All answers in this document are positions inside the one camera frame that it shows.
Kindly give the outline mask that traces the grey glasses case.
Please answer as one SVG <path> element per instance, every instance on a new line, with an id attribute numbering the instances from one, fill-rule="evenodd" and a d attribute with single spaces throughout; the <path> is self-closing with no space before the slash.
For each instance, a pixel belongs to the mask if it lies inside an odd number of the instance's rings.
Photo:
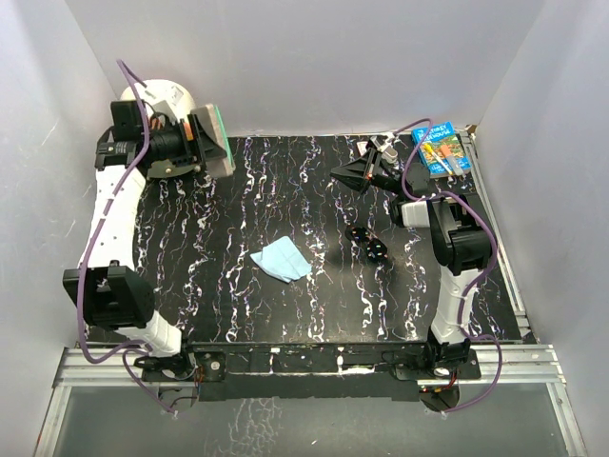
<path id="1" fill-rule="evenodd" d="M 206 104 L 191 111 L 213 146 L 204 153 L 206 170 L 211 178 L 231 176 L 236 169 L 219 108 Z"/>

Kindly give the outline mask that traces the light blue cleaning cloth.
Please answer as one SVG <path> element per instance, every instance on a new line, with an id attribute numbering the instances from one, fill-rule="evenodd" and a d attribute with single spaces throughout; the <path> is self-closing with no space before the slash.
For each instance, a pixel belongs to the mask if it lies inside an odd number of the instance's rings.
<path id="1" fill-rule="evenodd" d="M 250 258 L 268 276 L 287 284 L 306 277 L 312 271 L 311 265 L 287 236 L 251 253 Z"/>

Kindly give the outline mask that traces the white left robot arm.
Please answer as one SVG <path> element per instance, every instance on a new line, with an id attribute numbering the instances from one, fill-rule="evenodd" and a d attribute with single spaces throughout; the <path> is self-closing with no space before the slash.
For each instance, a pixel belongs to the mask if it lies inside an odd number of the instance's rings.
<path id="1" fill-rule="evenodd" d="M 226 163 L 229 147 L 218 108 L 175 108 L 169 102 L 113 101 L 111 125 L 95 149 L 96 200 L 88 242 L 76 268 L 63 273 L 63 287 L 77 312 L 79 344 L 92 364 L 104 362 L 87 346 L 87 332 L 101 328 L 124 337 L 123 351 L 137 353 L 138 368 L 177 380 L 190 377 L 197 358 L 183 332 L 156 307 L 152 285 L 133 260 L 137 210 L 150 179 L 209 170 Z"/>

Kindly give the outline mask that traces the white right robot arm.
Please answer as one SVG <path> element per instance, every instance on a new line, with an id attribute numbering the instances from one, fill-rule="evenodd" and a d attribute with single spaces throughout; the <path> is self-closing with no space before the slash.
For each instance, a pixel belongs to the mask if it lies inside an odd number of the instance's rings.
<path id="1" fill-rule="evenodd" d="M 448 190 L 431 194 L 430 172 L 425 165 L 411 160 L 404 169 L 393 169 L 374 149 L 333 168 L 330 176 L 359 193 L 371 187 L 393 193 L 392 222 L 401 228 L 429 230 L 441 279 L 436 313 L 419 365 L 438 378 L 464 366 L 471 343 L 491 339 L 469 331 L 475 289 L 498 257 L 497 240 L 479 196 Z"/>

